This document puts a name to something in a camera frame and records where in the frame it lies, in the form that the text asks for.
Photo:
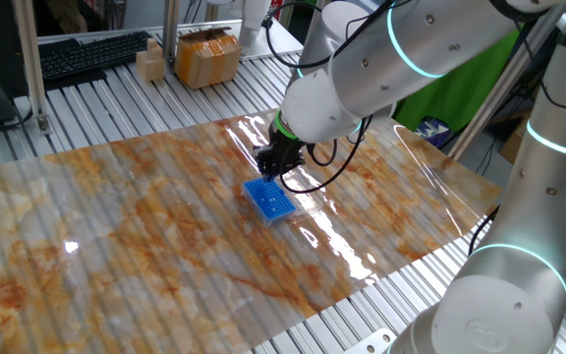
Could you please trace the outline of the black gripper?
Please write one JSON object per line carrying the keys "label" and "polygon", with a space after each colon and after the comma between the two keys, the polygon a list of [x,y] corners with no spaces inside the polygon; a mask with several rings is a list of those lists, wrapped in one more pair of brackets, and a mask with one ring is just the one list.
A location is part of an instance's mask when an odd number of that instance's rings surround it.
{"label": "black gripper", "polygon": [[254,156],[259,173],[264,181],[272,181],[295,168],[304,165],[302,148],[306,144],[277,131],[269,132],[267,146],[255,146]]}

